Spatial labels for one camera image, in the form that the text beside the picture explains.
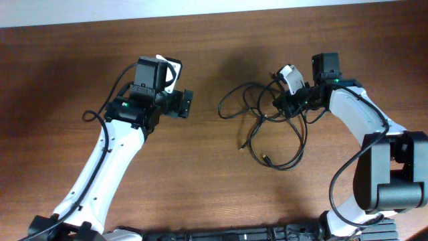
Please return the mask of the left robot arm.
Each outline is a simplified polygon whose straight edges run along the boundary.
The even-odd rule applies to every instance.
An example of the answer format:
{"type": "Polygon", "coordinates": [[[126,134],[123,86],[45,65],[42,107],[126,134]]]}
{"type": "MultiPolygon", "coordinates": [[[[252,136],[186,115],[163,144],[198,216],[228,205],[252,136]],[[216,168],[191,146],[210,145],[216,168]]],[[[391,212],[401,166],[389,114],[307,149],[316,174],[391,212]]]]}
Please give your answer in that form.
{"type": "Polygon", "coordinates": [[[136,228],[119,227],[105,232],[112,199],[134,156],[142,149],[162,115],[187,118],[193,99],[190,90],[175,84],[183,64],[156,55],[141,57],[136,74],[118,92],[112,90],[98,112],[87,117],[101,124],[98,142],[80,176],[53,214],[34,217],[27,240],[143,240],[136,228]]]}

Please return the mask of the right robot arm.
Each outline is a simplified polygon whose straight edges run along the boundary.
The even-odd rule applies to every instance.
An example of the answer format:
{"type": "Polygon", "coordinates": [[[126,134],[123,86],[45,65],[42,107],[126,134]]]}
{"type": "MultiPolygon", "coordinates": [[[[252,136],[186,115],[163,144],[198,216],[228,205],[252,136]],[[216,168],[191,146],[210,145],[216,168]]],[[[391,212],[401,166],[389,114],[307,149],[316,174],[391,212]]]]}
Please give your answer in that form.
{"type": "Polygon", "coordinates": [[[282,90],[273,105],[286,119],[324,108],[354,135],[360,150],[333,176],[331,209],[315,224],[289,225],[288,236],[308,240],[362,240],[391,216],[427,205],[427,134],[398,125],[368,97],[362,84],[346,79],[337,53],[312,56],[314,84],[291,64],[273,80],[282,90]]]}

